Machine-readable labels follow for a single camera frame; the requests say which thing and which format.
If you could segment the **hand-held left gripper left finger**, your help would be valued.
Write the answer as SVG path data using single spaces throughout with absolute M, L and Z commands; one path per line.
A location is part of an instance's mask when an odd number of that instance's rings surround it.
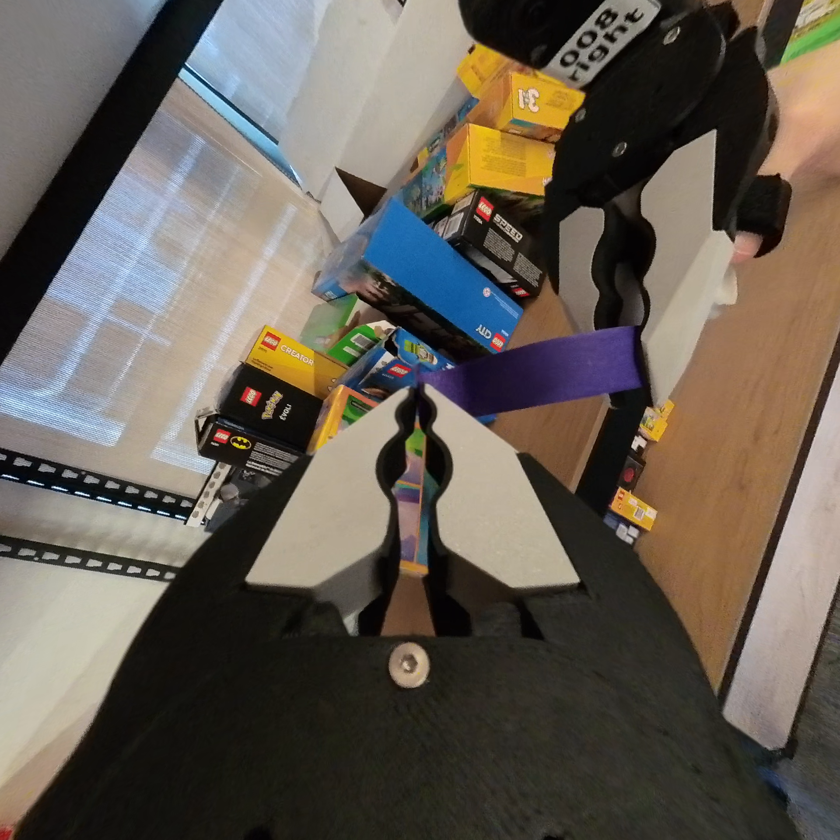
M 403 389 L 309 458 L 248 588 L 331 604 L 359 634 L 382 633 L 400 572 L 394 486 L 416 414 L 417 390 Z

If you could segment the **black race car toy box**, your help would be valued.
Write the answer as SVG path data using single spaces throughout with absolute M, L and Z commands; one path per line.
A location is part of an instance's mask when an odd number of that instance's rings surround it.
M 539 243 L 486 192 L 469 192 L 431 228 L 510 299 L 539 296 L 545 279 Z

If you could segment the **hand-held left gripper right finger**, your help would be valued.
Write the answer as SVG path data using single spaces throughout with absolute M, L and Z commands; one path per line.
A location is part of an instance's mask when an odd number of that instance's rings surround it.
M 444 462 L 434 501 L 444 593 L 475 620 L 496 604 L 577 589 L 581 578 L 519 452 L 431 385 L 420 396 Z

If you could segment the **black slotted rack rail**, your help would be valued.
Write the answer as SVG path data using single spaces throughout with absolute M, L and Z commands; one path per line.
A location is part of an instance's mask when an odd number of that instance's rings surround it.
M 1 448 L 1 478 L 16 484 L 97 501 L 186 523 L 196 499 L 161 488 Z

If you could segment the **large blue toy box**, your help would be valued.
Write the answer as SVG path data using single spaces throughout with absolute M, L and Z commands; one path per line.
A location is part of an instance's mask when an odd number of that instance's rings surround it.
M 456 363 L 506 350 L 522 316 L 491 280 L 396 199 L 336 245 L 312 293 L 355 295 Z

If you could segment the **open white cardboard box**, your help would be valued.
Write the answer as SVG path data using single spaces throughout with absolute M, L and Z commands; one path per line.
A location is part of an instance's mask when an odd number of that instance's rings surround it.
M 340 243 L 373 215 L 387 188 L 334 167 L 320 198 L 320 214 Z

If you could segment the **grey perforated bracket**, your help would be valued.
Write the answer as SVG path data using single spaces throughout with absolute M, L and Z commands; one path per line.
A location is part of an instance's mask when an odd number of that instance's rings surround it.
M 216 462 L 186 516 L 184 524 L 187 527 L 199 529 L 211 521 L 222 503 L 221 488 L 226 484 L 232 470 L 231 465 Z

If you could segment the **small yellow green box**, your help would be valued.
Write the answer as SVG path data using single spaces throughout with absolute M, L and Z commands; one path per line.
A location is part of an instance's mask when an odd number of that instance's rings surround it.
M 649 442 L 657 443 L 665 433 L 668 420 L 675 408 L 671 400 L 645 409 L 638 425 L 638 432 Z

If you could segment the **person's right hand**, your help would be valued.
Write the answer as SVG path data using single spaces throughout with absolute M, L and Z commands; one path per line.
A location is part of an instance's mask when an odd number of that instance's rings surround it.
M 793 191 L 834 181 L 839 173 L 838 42 L 770 72 L 780 124 L 761 175 L 779 175 Z

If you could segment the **black toy box yellow print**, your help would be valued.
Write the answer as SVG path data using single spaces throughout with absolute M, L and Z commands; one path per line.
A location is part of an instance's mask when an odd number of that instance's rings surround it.
M 305 451 L 322 402 L 273 374 L 240 363 L 220 388 L 215 407 L 222 417 L 251 432 Z

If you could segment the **yellow house toy box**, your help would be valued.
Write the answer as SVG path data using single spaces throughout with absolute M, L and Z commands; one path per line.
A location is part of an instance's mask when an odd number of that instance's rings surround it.
M 349 369 L 270 325 L 256 335 L 241 361 L 321 400 L 328 397 Z

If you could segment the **yellow unicorn toy box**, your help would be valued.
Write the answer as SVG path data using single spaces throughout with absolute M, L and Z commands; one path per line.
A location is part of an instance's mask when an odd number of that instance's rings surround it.
M 336 385 L 322 403 L 307 454 L 313 455 L 377 404 L 379 401 L 371 396 L 347 385 Z M 430 499 L 438 487 L 427 472 L 426 449 L 427 436 L 416 420 L 405 441 L 405 470 L 392 489 L 401 544 L 400 572 L 416 578 L 427 574 Z

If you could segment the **purple masking tape roll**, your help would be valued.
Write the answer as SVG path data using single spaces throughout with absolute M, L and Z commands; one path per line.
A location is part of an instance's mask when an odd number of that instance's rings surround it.
M 446 371 L 419 373 L 416 387 L 474 418 L 625 393 L 652 397 L 640 330 L 617 327 L 522 345 Z

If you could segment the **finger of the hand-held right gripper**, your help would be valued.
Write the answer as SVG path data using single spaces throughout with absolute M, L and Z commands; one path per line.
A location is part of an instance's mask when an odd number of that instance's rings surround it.
M 717 140 L 702 134 L 632 188 L 632 218 L 649 225 L 654 246 L 632 304 L 654 405 L 671 397 L 712 309 L 734 302 L 723 291 L 733 243 L 712 225 Z
M 614 203 L 582 206 L 559 225 L 559 295 L 578 332 L 636 323 L 632 228 Z

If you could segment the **green white toy box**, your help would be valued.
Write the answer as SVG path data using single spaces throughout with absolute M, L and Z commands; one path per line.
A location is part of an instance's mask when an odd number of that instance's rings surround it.
M 349 295 L 315 306 L 300 341 L 349 368 L 394 330 L 382 312 Z

